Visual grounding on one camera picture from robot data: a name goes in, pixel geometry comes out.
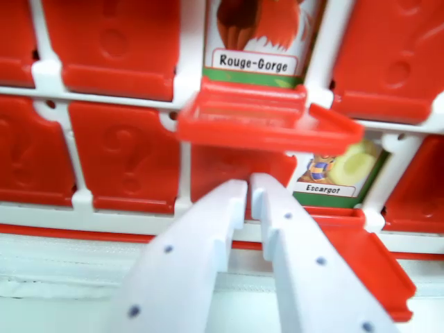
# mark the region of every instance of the white surface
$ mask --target white surface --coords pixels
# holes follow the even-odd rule
[[[7,234],[0,245],[0,332],[7,333],[102,332],[110,298],[144,247]],[[399,330],[441,332],[444,262],[400,263],[417,293],[409,301],[413,319]],[[217,277],[207,332],[279,332],[275,283],[262,253],[232,250],[228,272]]]
[[[250,179],[252,216],[262,223],[283,332],[397,332],[389,315],[319,225],[273,177]]]
[[[245,181],[223,183],[145,247],[114,300],[106,332],[205,331],[217,273],[227,271],[233,231],[244,224],[247,189]]]
[[[413,299],[409,323],[397,324],[401,333],[440,333],[444,327],[444,298]],[[109,311],[108,300],[17,300],[0,298],[0,332],[99,333]],[[279,332],[274,293],[228,291],[215,293],[208,333]]]

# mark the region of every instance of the red flap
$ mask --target red flap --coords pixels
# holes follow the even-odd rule
[[[1,2],[0,31],[0,85],[34,87],[31,65],[38,55],[27,0]]]
[[[214,83],[178,117],[181,140],[209,146],[340,155],[358,142],[363,128],[351,119],[312,104],[306,91]]]
[[[385,230],[444,232],[444,137],[430,135],[386,202]]]
[[[392,319],[409,321],[412,312],[407,300],[414,296],[415,285],[379,237],[364,230],[364,213],[346,208],[305,209]]]

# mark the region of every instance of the question mark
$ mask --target question mark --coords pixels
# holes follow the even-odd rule
[[[129,194],[140,191],[142,185],[137,179],[136,170],[151,152],[142,131],[131,126],[111,127],[105,133],[104,144],[110,153],[126,155],[127,151],[130,152],[122,178],[123,190]]]
[[[12,179],[20,187],[29,187],[33,181],[33,174],[30,168],[25,166],[24,159],[25,153],[31,147],[29,134],[5,117],[0,118],[0,133],[6,133],[5,146],[10,147]]]
[[[444,31],[444,1],[439,1],[439,7],[410,35],[405,51],[414,53],[421,42]]]

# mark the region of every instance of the hole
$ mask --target hole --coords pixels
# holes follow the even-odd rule
[[[371,323],[369,323],[368,321],[366,321],[364,324],[362,324],[362,329],[365,332],[373,332],[374,331],[373,325]]]
[[[128,310],[128,317],[130,318],[134,318],[137,317],[140,313],[140,308],[138,305],[133,305],[132,307],[130,307],[130,309]]]
[[[46,100],[45,103],[51,109],[55,109],[56,108],[56,103],[54,103],[54,101],[52,101],[50,99]]]
[[[327,260],[324,257],[319,257],[316,259],[316,263],[321,266],[325,266],[327,264]]]
[[[167,245],[164,248],[165,253],[170,253],[172,250],[173,250],[173,246],[171,246],[171,245]]]
[[[174,121],[178,120],[178,113],[176,111],[170,112],[169,118]]]
[[[35,61],[40,60],[40,55],[39,55],[39,51],[37,51],[37,49],[33,49],[33,51],[31,52],[32,58]]]

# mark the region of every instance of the red plastic base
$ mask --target red plastic base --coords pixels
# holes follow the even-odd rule
[[[415,286],[375,234],[363,229],[365,217],[360,210],[343,208],[306,207],[324,233],[347,261],[368,290],[381,302],[393,320],[405,322],[412,313],[407,300],[415,293]],[[153,236],[83,232],[0,225],[0,232],[43,237],[88,239],[102,241],[129,241],[146,243]],[[260,243],[233,241],[233,248],[261,250]]]
[[[173,99],[180,1],[42,0],[63,81],[76,92]]]
[[[334,68],[332,108],[419,123],[444,86],[444,3],[359,0]]]
[[[284,153],[192,146],[191,201],[199,200],[227,180],[249,180],[254,172],[269,173],[286,186],[295,168],[296,158]]]
[[[178,117],[177,134],[194,144],[261,151],[340,155],[364,129],[349,118],[312,104],[295,90],[212,82]]]
[[[73,102],[69,114],[95,208],[174,211],[180,144],[157,110]]]
[[[444,137],[428,136],[386,202],[385,230],[444,233]]]
[[[34,87],[31,65],[37,54],[28,0],[1,2],[0,31],[0,85]]]
[[[0,201],[70,206],[74,185],[60,125],[30,99],[0,96]]]

